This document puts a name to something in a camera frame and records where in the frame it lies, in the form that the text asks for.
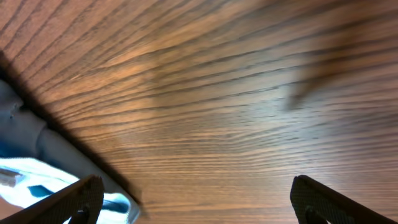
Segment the brown wood grain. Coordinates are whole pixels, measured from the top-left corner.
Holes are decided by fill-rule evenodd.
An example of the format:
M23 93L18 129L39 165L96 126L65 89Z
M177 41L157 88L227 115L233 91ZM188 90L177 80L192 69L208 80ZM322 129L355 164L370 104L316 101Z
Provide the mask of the brown wood grain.
M2 0L0 49L139 224L297 223L299 174L398 221L396 0Z

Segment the cloth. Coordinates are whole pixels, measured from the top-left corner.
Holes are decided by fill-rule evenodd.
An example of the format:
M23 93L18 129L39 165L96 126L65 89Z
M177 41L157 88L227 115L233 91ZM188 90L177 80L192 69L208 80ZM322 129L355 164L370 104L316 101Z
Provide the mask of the cloth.
M16 182L15 187L0 189L1 196L13 205L26 208L79 178L94 174L102 178L105 192L108 193L105 195L101 219L112 219L108 223L133 223L139 216L139 207L126 191L68 141L49 129L45 121L25 108L22 100L2 80L0 158L0 166L21 175L21 181ZM12 196L19 192L16 189L21 190L21 193ZM32 189L33 192L36 190L45 194L35 196Z

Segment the wooden surface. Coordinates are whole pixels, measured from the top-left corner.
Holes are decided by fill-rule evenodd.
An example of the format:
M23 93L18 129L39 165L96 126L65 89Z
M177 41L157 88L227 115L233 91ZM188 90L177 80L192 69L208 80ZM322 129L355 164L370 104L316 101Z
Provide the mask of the wooden surface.
M0 49L138 224L297 223L298 174L398 221L396 0L2 0Z

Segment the gray cloth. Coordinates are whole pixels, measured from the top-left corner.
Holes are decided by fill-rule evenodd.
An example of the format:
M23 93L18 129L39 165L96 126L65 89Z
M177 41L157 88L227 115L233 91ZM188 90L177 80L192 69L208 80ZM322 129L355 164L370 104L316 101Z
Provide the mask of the gray cloth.
M0 144L6 146L0 148L8 149L0 150L0 157L33 157L78 178L101 176L105 192L121 193L129 199L129 221L134 222L139 207L130 195L68 141L47 128L45 121L29 110L21 110L22 105L12 88L0 80Z

